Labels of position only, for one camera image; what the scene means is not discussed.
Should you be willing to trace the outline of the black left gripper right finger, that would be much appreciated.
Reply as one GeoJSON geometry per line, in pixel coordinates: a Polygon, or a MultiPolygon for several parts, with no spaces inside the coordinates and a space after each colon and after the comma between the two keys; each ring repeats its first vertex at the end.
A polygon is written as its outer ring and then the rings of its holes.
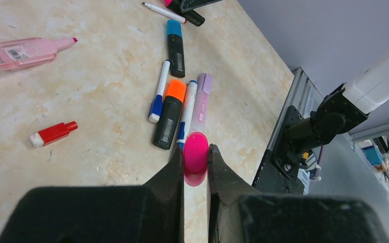
{"type": "Polygon", "coordinates": [[[209,242],[389,242],[365,202],[342,196],[262,193],[208,154],[209,242]]]}

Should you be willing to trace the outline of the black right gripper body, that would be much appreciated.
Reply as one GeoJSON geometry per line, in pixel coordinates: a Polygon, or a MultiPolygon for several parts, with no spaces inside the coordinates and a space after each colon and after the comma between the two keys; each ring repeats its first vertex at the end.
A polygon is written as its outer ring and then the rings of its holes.
{"type": "Polygon", "coordinates": [[[219,1],[222,0],[182,0],[180,3],[180,10],[185,13],[219,1]]]}

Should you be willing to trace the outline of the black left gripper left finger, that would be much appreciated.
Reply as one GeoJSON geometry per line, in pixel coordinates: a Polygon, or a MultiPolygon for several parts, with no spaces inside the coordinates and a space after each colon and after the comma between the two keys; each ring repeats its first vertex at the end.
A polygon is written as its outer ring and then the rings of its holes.
{"type": "Polygon", "coordinates": [[[37,187],[17,203],[0,242],[183,242],[182,150],[142,185],[37,187]]]}

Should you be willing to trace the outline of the pink capped black highlighter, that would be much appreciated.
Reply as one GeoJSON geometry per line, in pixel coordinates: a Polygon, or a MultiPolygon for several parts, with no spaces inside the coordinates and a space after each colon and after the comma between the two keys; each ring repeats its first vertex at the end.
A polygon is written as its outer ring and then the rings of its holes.
{"type": "Polygon", "coordinates": [[[180,6],[180,0],[164,0],[166,8],[176,13],[177,15],[184,17],[188,22],[199,27],[205,23],[205,18],[194,10],[182,12],[180,6]]]}

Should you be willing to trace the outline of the red capped white marker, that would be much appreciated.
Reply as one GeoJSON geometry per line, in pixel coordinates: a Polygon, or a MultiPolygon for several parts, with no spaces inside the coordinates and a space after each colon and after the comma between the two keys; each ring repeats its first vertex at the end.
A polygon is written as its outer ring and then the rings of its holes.
{"type": "Polygon", "coordinates": [[[172,20],[175,20],[181,24],[185,24],[187,22],[186,18],[178,15],[178,14],[175,14],[169,10],[165,10],[165,9],[162,9],[162,8],[159,8],[158,6],[156,5],[153,5],[153,4],[150,4],[150,3],[146,3],[146,2],[142,2],[142,5],[147,7],[148,9],[150,9],[151,11],[153,12],[156,12],[162,16],[165,16],[169,19],[172,19],[172,20]]]}

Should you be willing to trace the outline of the blue capped black highlighter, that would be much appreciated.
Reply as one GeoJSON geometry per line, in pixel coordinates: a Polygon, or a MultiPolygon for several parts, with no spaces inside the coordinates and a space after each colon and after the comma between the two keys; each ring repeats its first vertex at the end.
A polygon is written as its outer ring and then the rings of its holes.
{"type": "Polygon", "coordinates": [[[170,74],[174,77],[185,77],[184,49],[181,24],[175,20],[167,21],[167,47],[171,62],[170,74]]]}

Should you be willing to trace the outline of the pink highlighter cap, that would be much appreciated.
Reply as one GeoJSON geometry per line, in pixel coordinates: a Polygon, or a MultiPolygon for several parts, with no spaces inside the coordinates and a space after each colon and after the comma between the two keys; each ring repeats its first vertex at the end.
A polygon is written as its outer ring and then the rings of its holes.
{"type": "Polygon", "coordinates": [[[207,174],[209,143],[201,132],[190,134],[183,146],[184,180],[191,187],[199,186],[207,174]]]}

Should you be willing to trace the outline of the orange capped black highlighter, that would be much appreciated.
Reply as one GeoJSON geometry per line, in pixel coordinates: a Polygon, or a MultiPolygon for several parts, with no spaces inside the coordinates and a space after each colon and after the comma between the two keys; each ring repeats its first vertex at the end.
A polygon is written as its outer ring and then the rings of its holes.
{"type": "Polygon", "coordinates": [[[162,113],[157,123],[152,143],[154,146],[169,150],[181,116],[186,92],[186,84],[180,80],[171,80],[165,99],[162,113]]]}

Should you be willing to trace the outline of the small blue capped marker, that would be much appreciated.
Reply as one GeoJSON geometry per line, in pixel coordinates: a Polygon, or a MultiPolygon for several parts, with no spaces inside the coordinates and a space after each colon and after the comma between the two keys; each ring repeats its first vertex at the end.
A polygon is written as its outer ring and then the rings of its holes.
{"type": "Polygon", "coordinates": [[[149,113],[148,113],[148,120],[154,124],[156,124],[161,117],[162,108],[163,108],[163,96],[164,96],[167,77],[168,77],[168,73],[169,73],[169,69],[170,69],[170,64],[171,64],[171,62],[168,59],[166,59],[163,62],[157,92],[156,92],[156,95],[155,95],[151,105],[150,105],[150,109],[149,109],[149,113]]]}

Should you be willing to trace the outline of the red marker cap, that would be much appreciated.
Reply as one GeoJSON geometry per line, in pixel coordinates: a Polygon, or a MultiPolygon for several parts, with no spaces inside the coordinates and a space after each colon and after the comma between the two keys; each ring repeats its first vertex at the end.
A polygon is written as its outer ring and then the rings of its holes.
{"type": "Polygon", "coordinates": [[[30,135],[29,141],[35,148],[47,146],[68,137],[70,132],[76,129],[78,129],[78,124],[75,121],[59,123],[30,135]]]}

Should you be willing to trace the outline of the pink correction tape pen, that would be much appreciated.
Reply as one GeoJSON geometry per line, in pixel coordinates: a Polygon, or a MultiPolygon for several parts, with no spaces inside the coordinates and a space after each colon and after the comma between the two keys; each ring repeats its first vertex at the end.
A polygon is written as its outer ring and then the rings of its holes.
{"type": "Polygon", "coordinates": [[[57,53],[72,47],[78,39],[24,38],[0,42],[0,71],[17,71],[53,61],[57,53]]]}

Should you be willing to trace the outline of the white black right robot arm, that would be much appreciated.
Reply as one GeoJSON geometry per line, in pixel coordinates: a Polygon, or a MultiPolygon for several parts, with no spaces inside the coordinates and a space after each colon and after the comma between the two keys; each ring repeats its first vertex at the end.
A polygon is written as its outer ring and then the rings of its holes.
{"type": "Polygon", "coordinates": [[[248,71],[238,90],[242,98],[253,98],[269,111],[268,124],[277,121],[266,155],[300,155],[326,145],[364,122],[370,108],[350,100],[350,84],[341,84],[308,117],[303,117],[293,99],[294,82],[284,62],[248,15],[236,2],[221,10],[210,10],[208,27],[217,32],[216,45],[231,53],[240,52],[248,71]]]}

